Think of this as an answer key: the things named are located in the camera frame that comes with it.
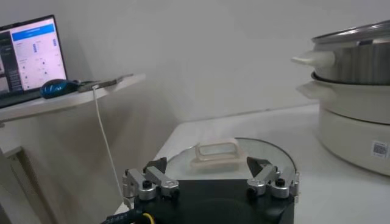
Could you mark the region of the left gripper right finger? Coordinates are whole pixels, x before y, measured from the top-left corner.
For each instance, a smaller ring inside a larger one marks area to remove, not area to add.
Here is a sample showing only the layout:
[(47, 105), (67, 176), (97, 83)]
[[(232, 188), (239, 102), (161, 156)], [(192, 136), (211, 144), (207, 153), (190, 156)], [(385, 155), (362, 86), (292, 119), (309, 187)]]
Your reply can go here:
[(246, 181), (246, 196), (249, 201), (270, 194), (278, 200), (289, 197), (294, 203), (299, 199), (300, 173), (295, 162), (287, 159), (276, 159), (277, 164), (272, 164), (268, 159), (248, 156), (247, 166), (252, 177)]

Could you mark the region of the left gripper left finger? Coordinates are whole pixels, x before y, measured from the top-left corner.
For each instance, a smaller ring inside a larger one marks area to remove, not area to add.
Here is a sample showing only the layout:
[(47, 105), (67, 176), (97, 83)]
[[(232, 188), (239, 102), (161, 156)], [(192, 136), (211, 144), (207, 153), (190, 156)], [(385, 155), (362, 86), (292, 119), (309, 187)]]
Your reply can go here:
[(157, 197), (175, 200), (180, 195), (177, 180), (166, 176), (168, 160), (162, 157), (149, 161), (142, 172), (137, 169), (126, 169), (122, 176), (122, 194), (126, 200), (138, 197), (142, 201)]

